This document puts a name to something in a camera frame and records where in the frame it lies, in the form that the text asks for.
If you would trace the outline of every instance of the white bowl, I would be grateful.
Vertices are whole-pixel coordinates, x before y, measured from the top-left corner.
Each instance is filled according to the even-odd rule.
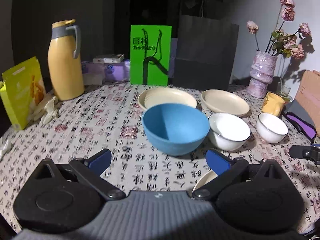
[[[210,89],[203,91],[201,100],[215,113],[229,113],[241,117],[250,110],[247,102],[241,97],[224,90]]]
[[[183,104],[192,108],[197,106],[197,101],[192,95],[175,88],[151,88],[138,96],[138,104],[144,111],[152,106],[165,103]]]
[[[288,134],[288,127],[273,114],[261,113],[258,115],[257,130],[267,143],[278,143]]]
[[[213,114],[209,117],[209,124],[210,141],[224,151],[240,148],[251,134],[246,122],[232,114]]]
[[[206,174],[204,174],[197,182],[197,184],[194,186],[192,192],[194,192],[196,189],[202,187],[203,185],[207,184],[209,181],[215,179],[218,177],[218,175],[213,171],[210,170]]]

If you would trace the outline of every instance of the yellow mug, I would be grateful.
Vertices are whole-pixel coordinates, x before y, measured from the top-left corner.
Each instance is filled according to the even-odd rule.
[[[262,112],[279,116],[283,109],[285,101],[274,93],[267,93],[263,105]]]

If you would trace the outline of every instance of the beige plate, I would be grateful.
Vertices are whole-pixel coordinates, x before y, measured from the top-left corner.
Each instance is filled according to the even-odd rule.
[[[204,184],[207,184],[208,182],[210,182],[211,180],[215,179],[216,177],[218,177],[218,175],[213,170],[208,171],[206,174],[204,174],[199,179],[197,184],[194,186],[192,192],[194,192],[196,189],[202,187]]]
[[[202,102],[216,113],[229,113],[243,116],[250,107],[241,97],[224,90],[211,89],[202,92]]]
[[[142,92],[138,97],[138,104],[143,110],[165,103],[178,103],[193,108],[197,106],[197,101],[192,95],[175,88],[152,88]]]

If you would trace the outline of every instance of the black paper bag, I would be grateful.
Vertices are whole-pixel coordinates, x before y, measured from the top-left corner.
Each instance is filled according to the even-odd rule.
[[[180,15],[173,85],[227,90],[239,25]]]

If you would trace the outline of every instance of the bowl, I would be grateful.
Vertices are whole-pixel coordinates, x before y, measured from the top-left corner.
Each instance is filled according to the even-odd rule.
[[[192,192],[194,192],[196,189],[202,187],[203,185],[207,184],[208,182],[210,182],[211,180],[215,179],[216,177],[218,177],[218,175],[213,171],[208,171],[206,174],[204,174],[196,183],[196,185],[194,186]]]
[[[172,156],[192,152],[210,129],[207,117],[198,109],[171,103],[147,109],[142,125],[149,142]]]
[[[273,114],[261,113],[258,115],[257,131],[267,143],[278,143],[288,134],[288,127]]]
[[[192,95],[175,88],[151,88],[138,96],[138,104],[144,111],[152,106],[165,103],[183,104],[193,108],[197,106],[197,101]]]
[[[203,91],[201,100],[206,107],[215,113],[229,113],[241,117],[250,110],[248,103],[241,97],[224,90],[210,89]]]
[[[240,148],[249,138],[249,126],[241,118],[227,113],[216,113],[209,117],[209,139],[221,150]]]

